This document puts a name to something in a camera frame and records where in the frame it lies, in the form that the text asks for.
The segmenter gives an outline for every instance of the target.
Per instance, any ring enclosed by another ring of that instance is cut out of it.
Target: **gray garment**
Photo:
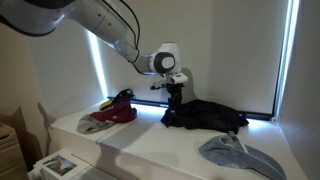
[[[77,130],[82,134],[91,134],[104,129],[112,127],[115,123],[113,121],[98,121],[89,114],[84,115],[78,124]]]
[[[199,148],[199,152],[209,161],[220,166],[254,169],[276,180],[285,180],[286,175],[277,161],[265,153],[234,141],[230,135],[214,137]]]

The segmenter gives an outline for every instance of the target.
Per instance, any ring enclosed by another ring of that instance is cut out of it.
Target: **robotic arm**
[[[0,0],[0,22],[28,36],[50,34],[65,18],[102,39],[140,74],[160,74],[164,79],[151,89],[188,81],[181,72],[177,45],[164,43],[152,54],[139,55],[139,50],[127,41],[128,26],[119,8],[109,0]]]

